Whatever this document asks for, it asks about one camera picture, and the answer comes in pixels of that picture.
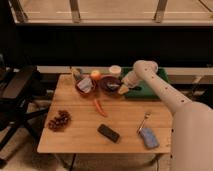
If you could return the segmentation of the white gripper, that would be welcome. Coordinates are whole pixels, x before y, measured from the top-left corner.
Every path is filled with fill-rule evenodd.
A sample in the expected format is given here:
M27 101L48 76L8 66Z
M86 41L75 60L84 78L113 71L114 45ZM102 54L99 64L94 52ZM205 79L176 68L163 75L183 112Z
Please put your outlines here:
M118 89L118 93L123 95L129 91L129 88L134 88L140 83L139 77L134 71L128 72L122 79L124 84Z

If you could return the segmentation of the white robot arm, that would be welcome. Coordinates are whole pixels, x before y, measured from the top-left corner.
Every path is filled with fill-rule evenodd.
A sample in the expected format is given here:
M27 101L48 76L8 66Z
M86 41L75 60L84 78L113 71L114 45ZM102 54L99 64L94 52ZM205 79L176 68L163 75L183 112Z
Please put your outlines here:
M170 171L213 171L213 109L189 99L157 71L156 62L137 60L123 82L133 88L144 80L171 112Z

